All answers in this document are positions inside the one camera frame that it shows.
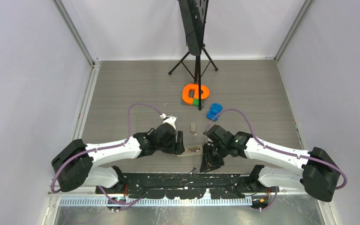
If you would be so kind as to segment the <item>beige remote control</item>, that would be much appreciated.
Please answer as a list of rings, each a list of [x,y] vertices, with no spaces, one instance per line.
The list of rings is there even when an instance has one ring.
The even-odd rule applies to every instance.
[[[202,145],[189,145],[184,147],[185,151],[177,157],[188,157],[188,156],[195,156],[195,155],[202,155],[203,154],[203,146]]]

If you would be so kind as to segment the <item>beige battery cover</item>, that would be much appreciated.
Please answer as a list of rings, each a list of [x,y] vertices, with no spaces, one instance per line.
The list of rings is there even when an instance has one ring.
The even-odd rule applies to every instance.
[[[196,124],[194,122],[190,123],[190,132],[196,133]]]

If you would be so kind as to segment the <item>white air conditioner remote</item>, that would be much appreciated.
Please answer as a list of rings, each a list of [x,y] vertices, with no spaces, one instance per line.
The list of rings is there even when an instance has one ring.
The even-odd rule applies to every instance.
[[[177,120],[177,117],[175,117],[175,116],[170,116],[170,117],[168,117],[168,120],[169,120],[169,121],[172,121],[172,122],[175,122],[175,121]]]

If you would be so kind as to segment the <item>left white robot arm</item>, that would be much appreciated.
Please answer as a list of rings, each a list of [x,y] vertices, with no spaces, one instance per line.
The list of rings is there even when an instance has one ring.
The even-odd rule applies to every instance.
[[[128,139],[101,144],[85,144],[82,139],[70,142],[51,162],[55,172],[51,191],[70,192],[83,185],[108,188],[120,194],[125,182],[119,169],[104,164],[136,159],[161,151],[180,155],[185,151],[183,132],[163,123],[149,132],[136,133]]]

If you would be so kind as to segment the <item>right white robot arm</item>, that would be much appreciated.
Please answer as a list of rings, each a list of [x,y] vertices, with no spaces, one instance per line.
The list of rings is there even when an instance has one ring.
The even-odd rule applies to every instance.
[[[285,187],[304,190],[311,197],[331,202],[340,178],[337,165],[321,148],[297,150],[263,141],[250,133],[232,134],[214,125],[204,134],[200,172],[207,173],[224,166],[224,158],[249,158],[274,165],[255,165],[247,179],[254,192],[265,188]]]

